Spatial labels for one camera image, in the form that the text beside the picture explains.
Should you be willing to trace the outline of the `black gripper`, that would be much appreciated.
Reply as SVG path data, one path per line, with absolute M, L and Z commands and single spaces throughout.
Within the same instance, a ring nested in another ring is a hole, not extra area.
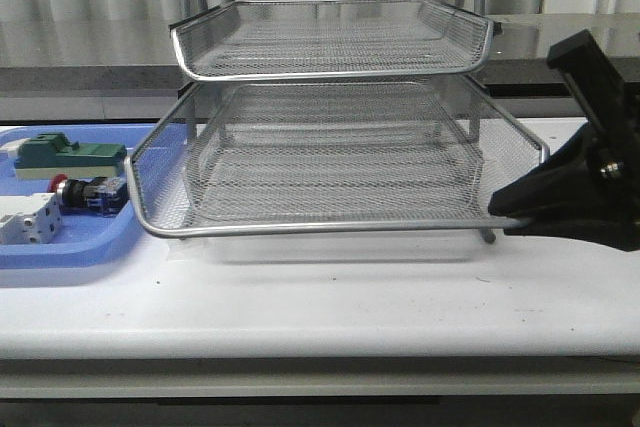
M 525 219 L 507 235 L 639 249 L 639 100 L 588 30 L 552 45 L 559 72 L 591 126 L 547 161 L 495 191 L 490 214 Z

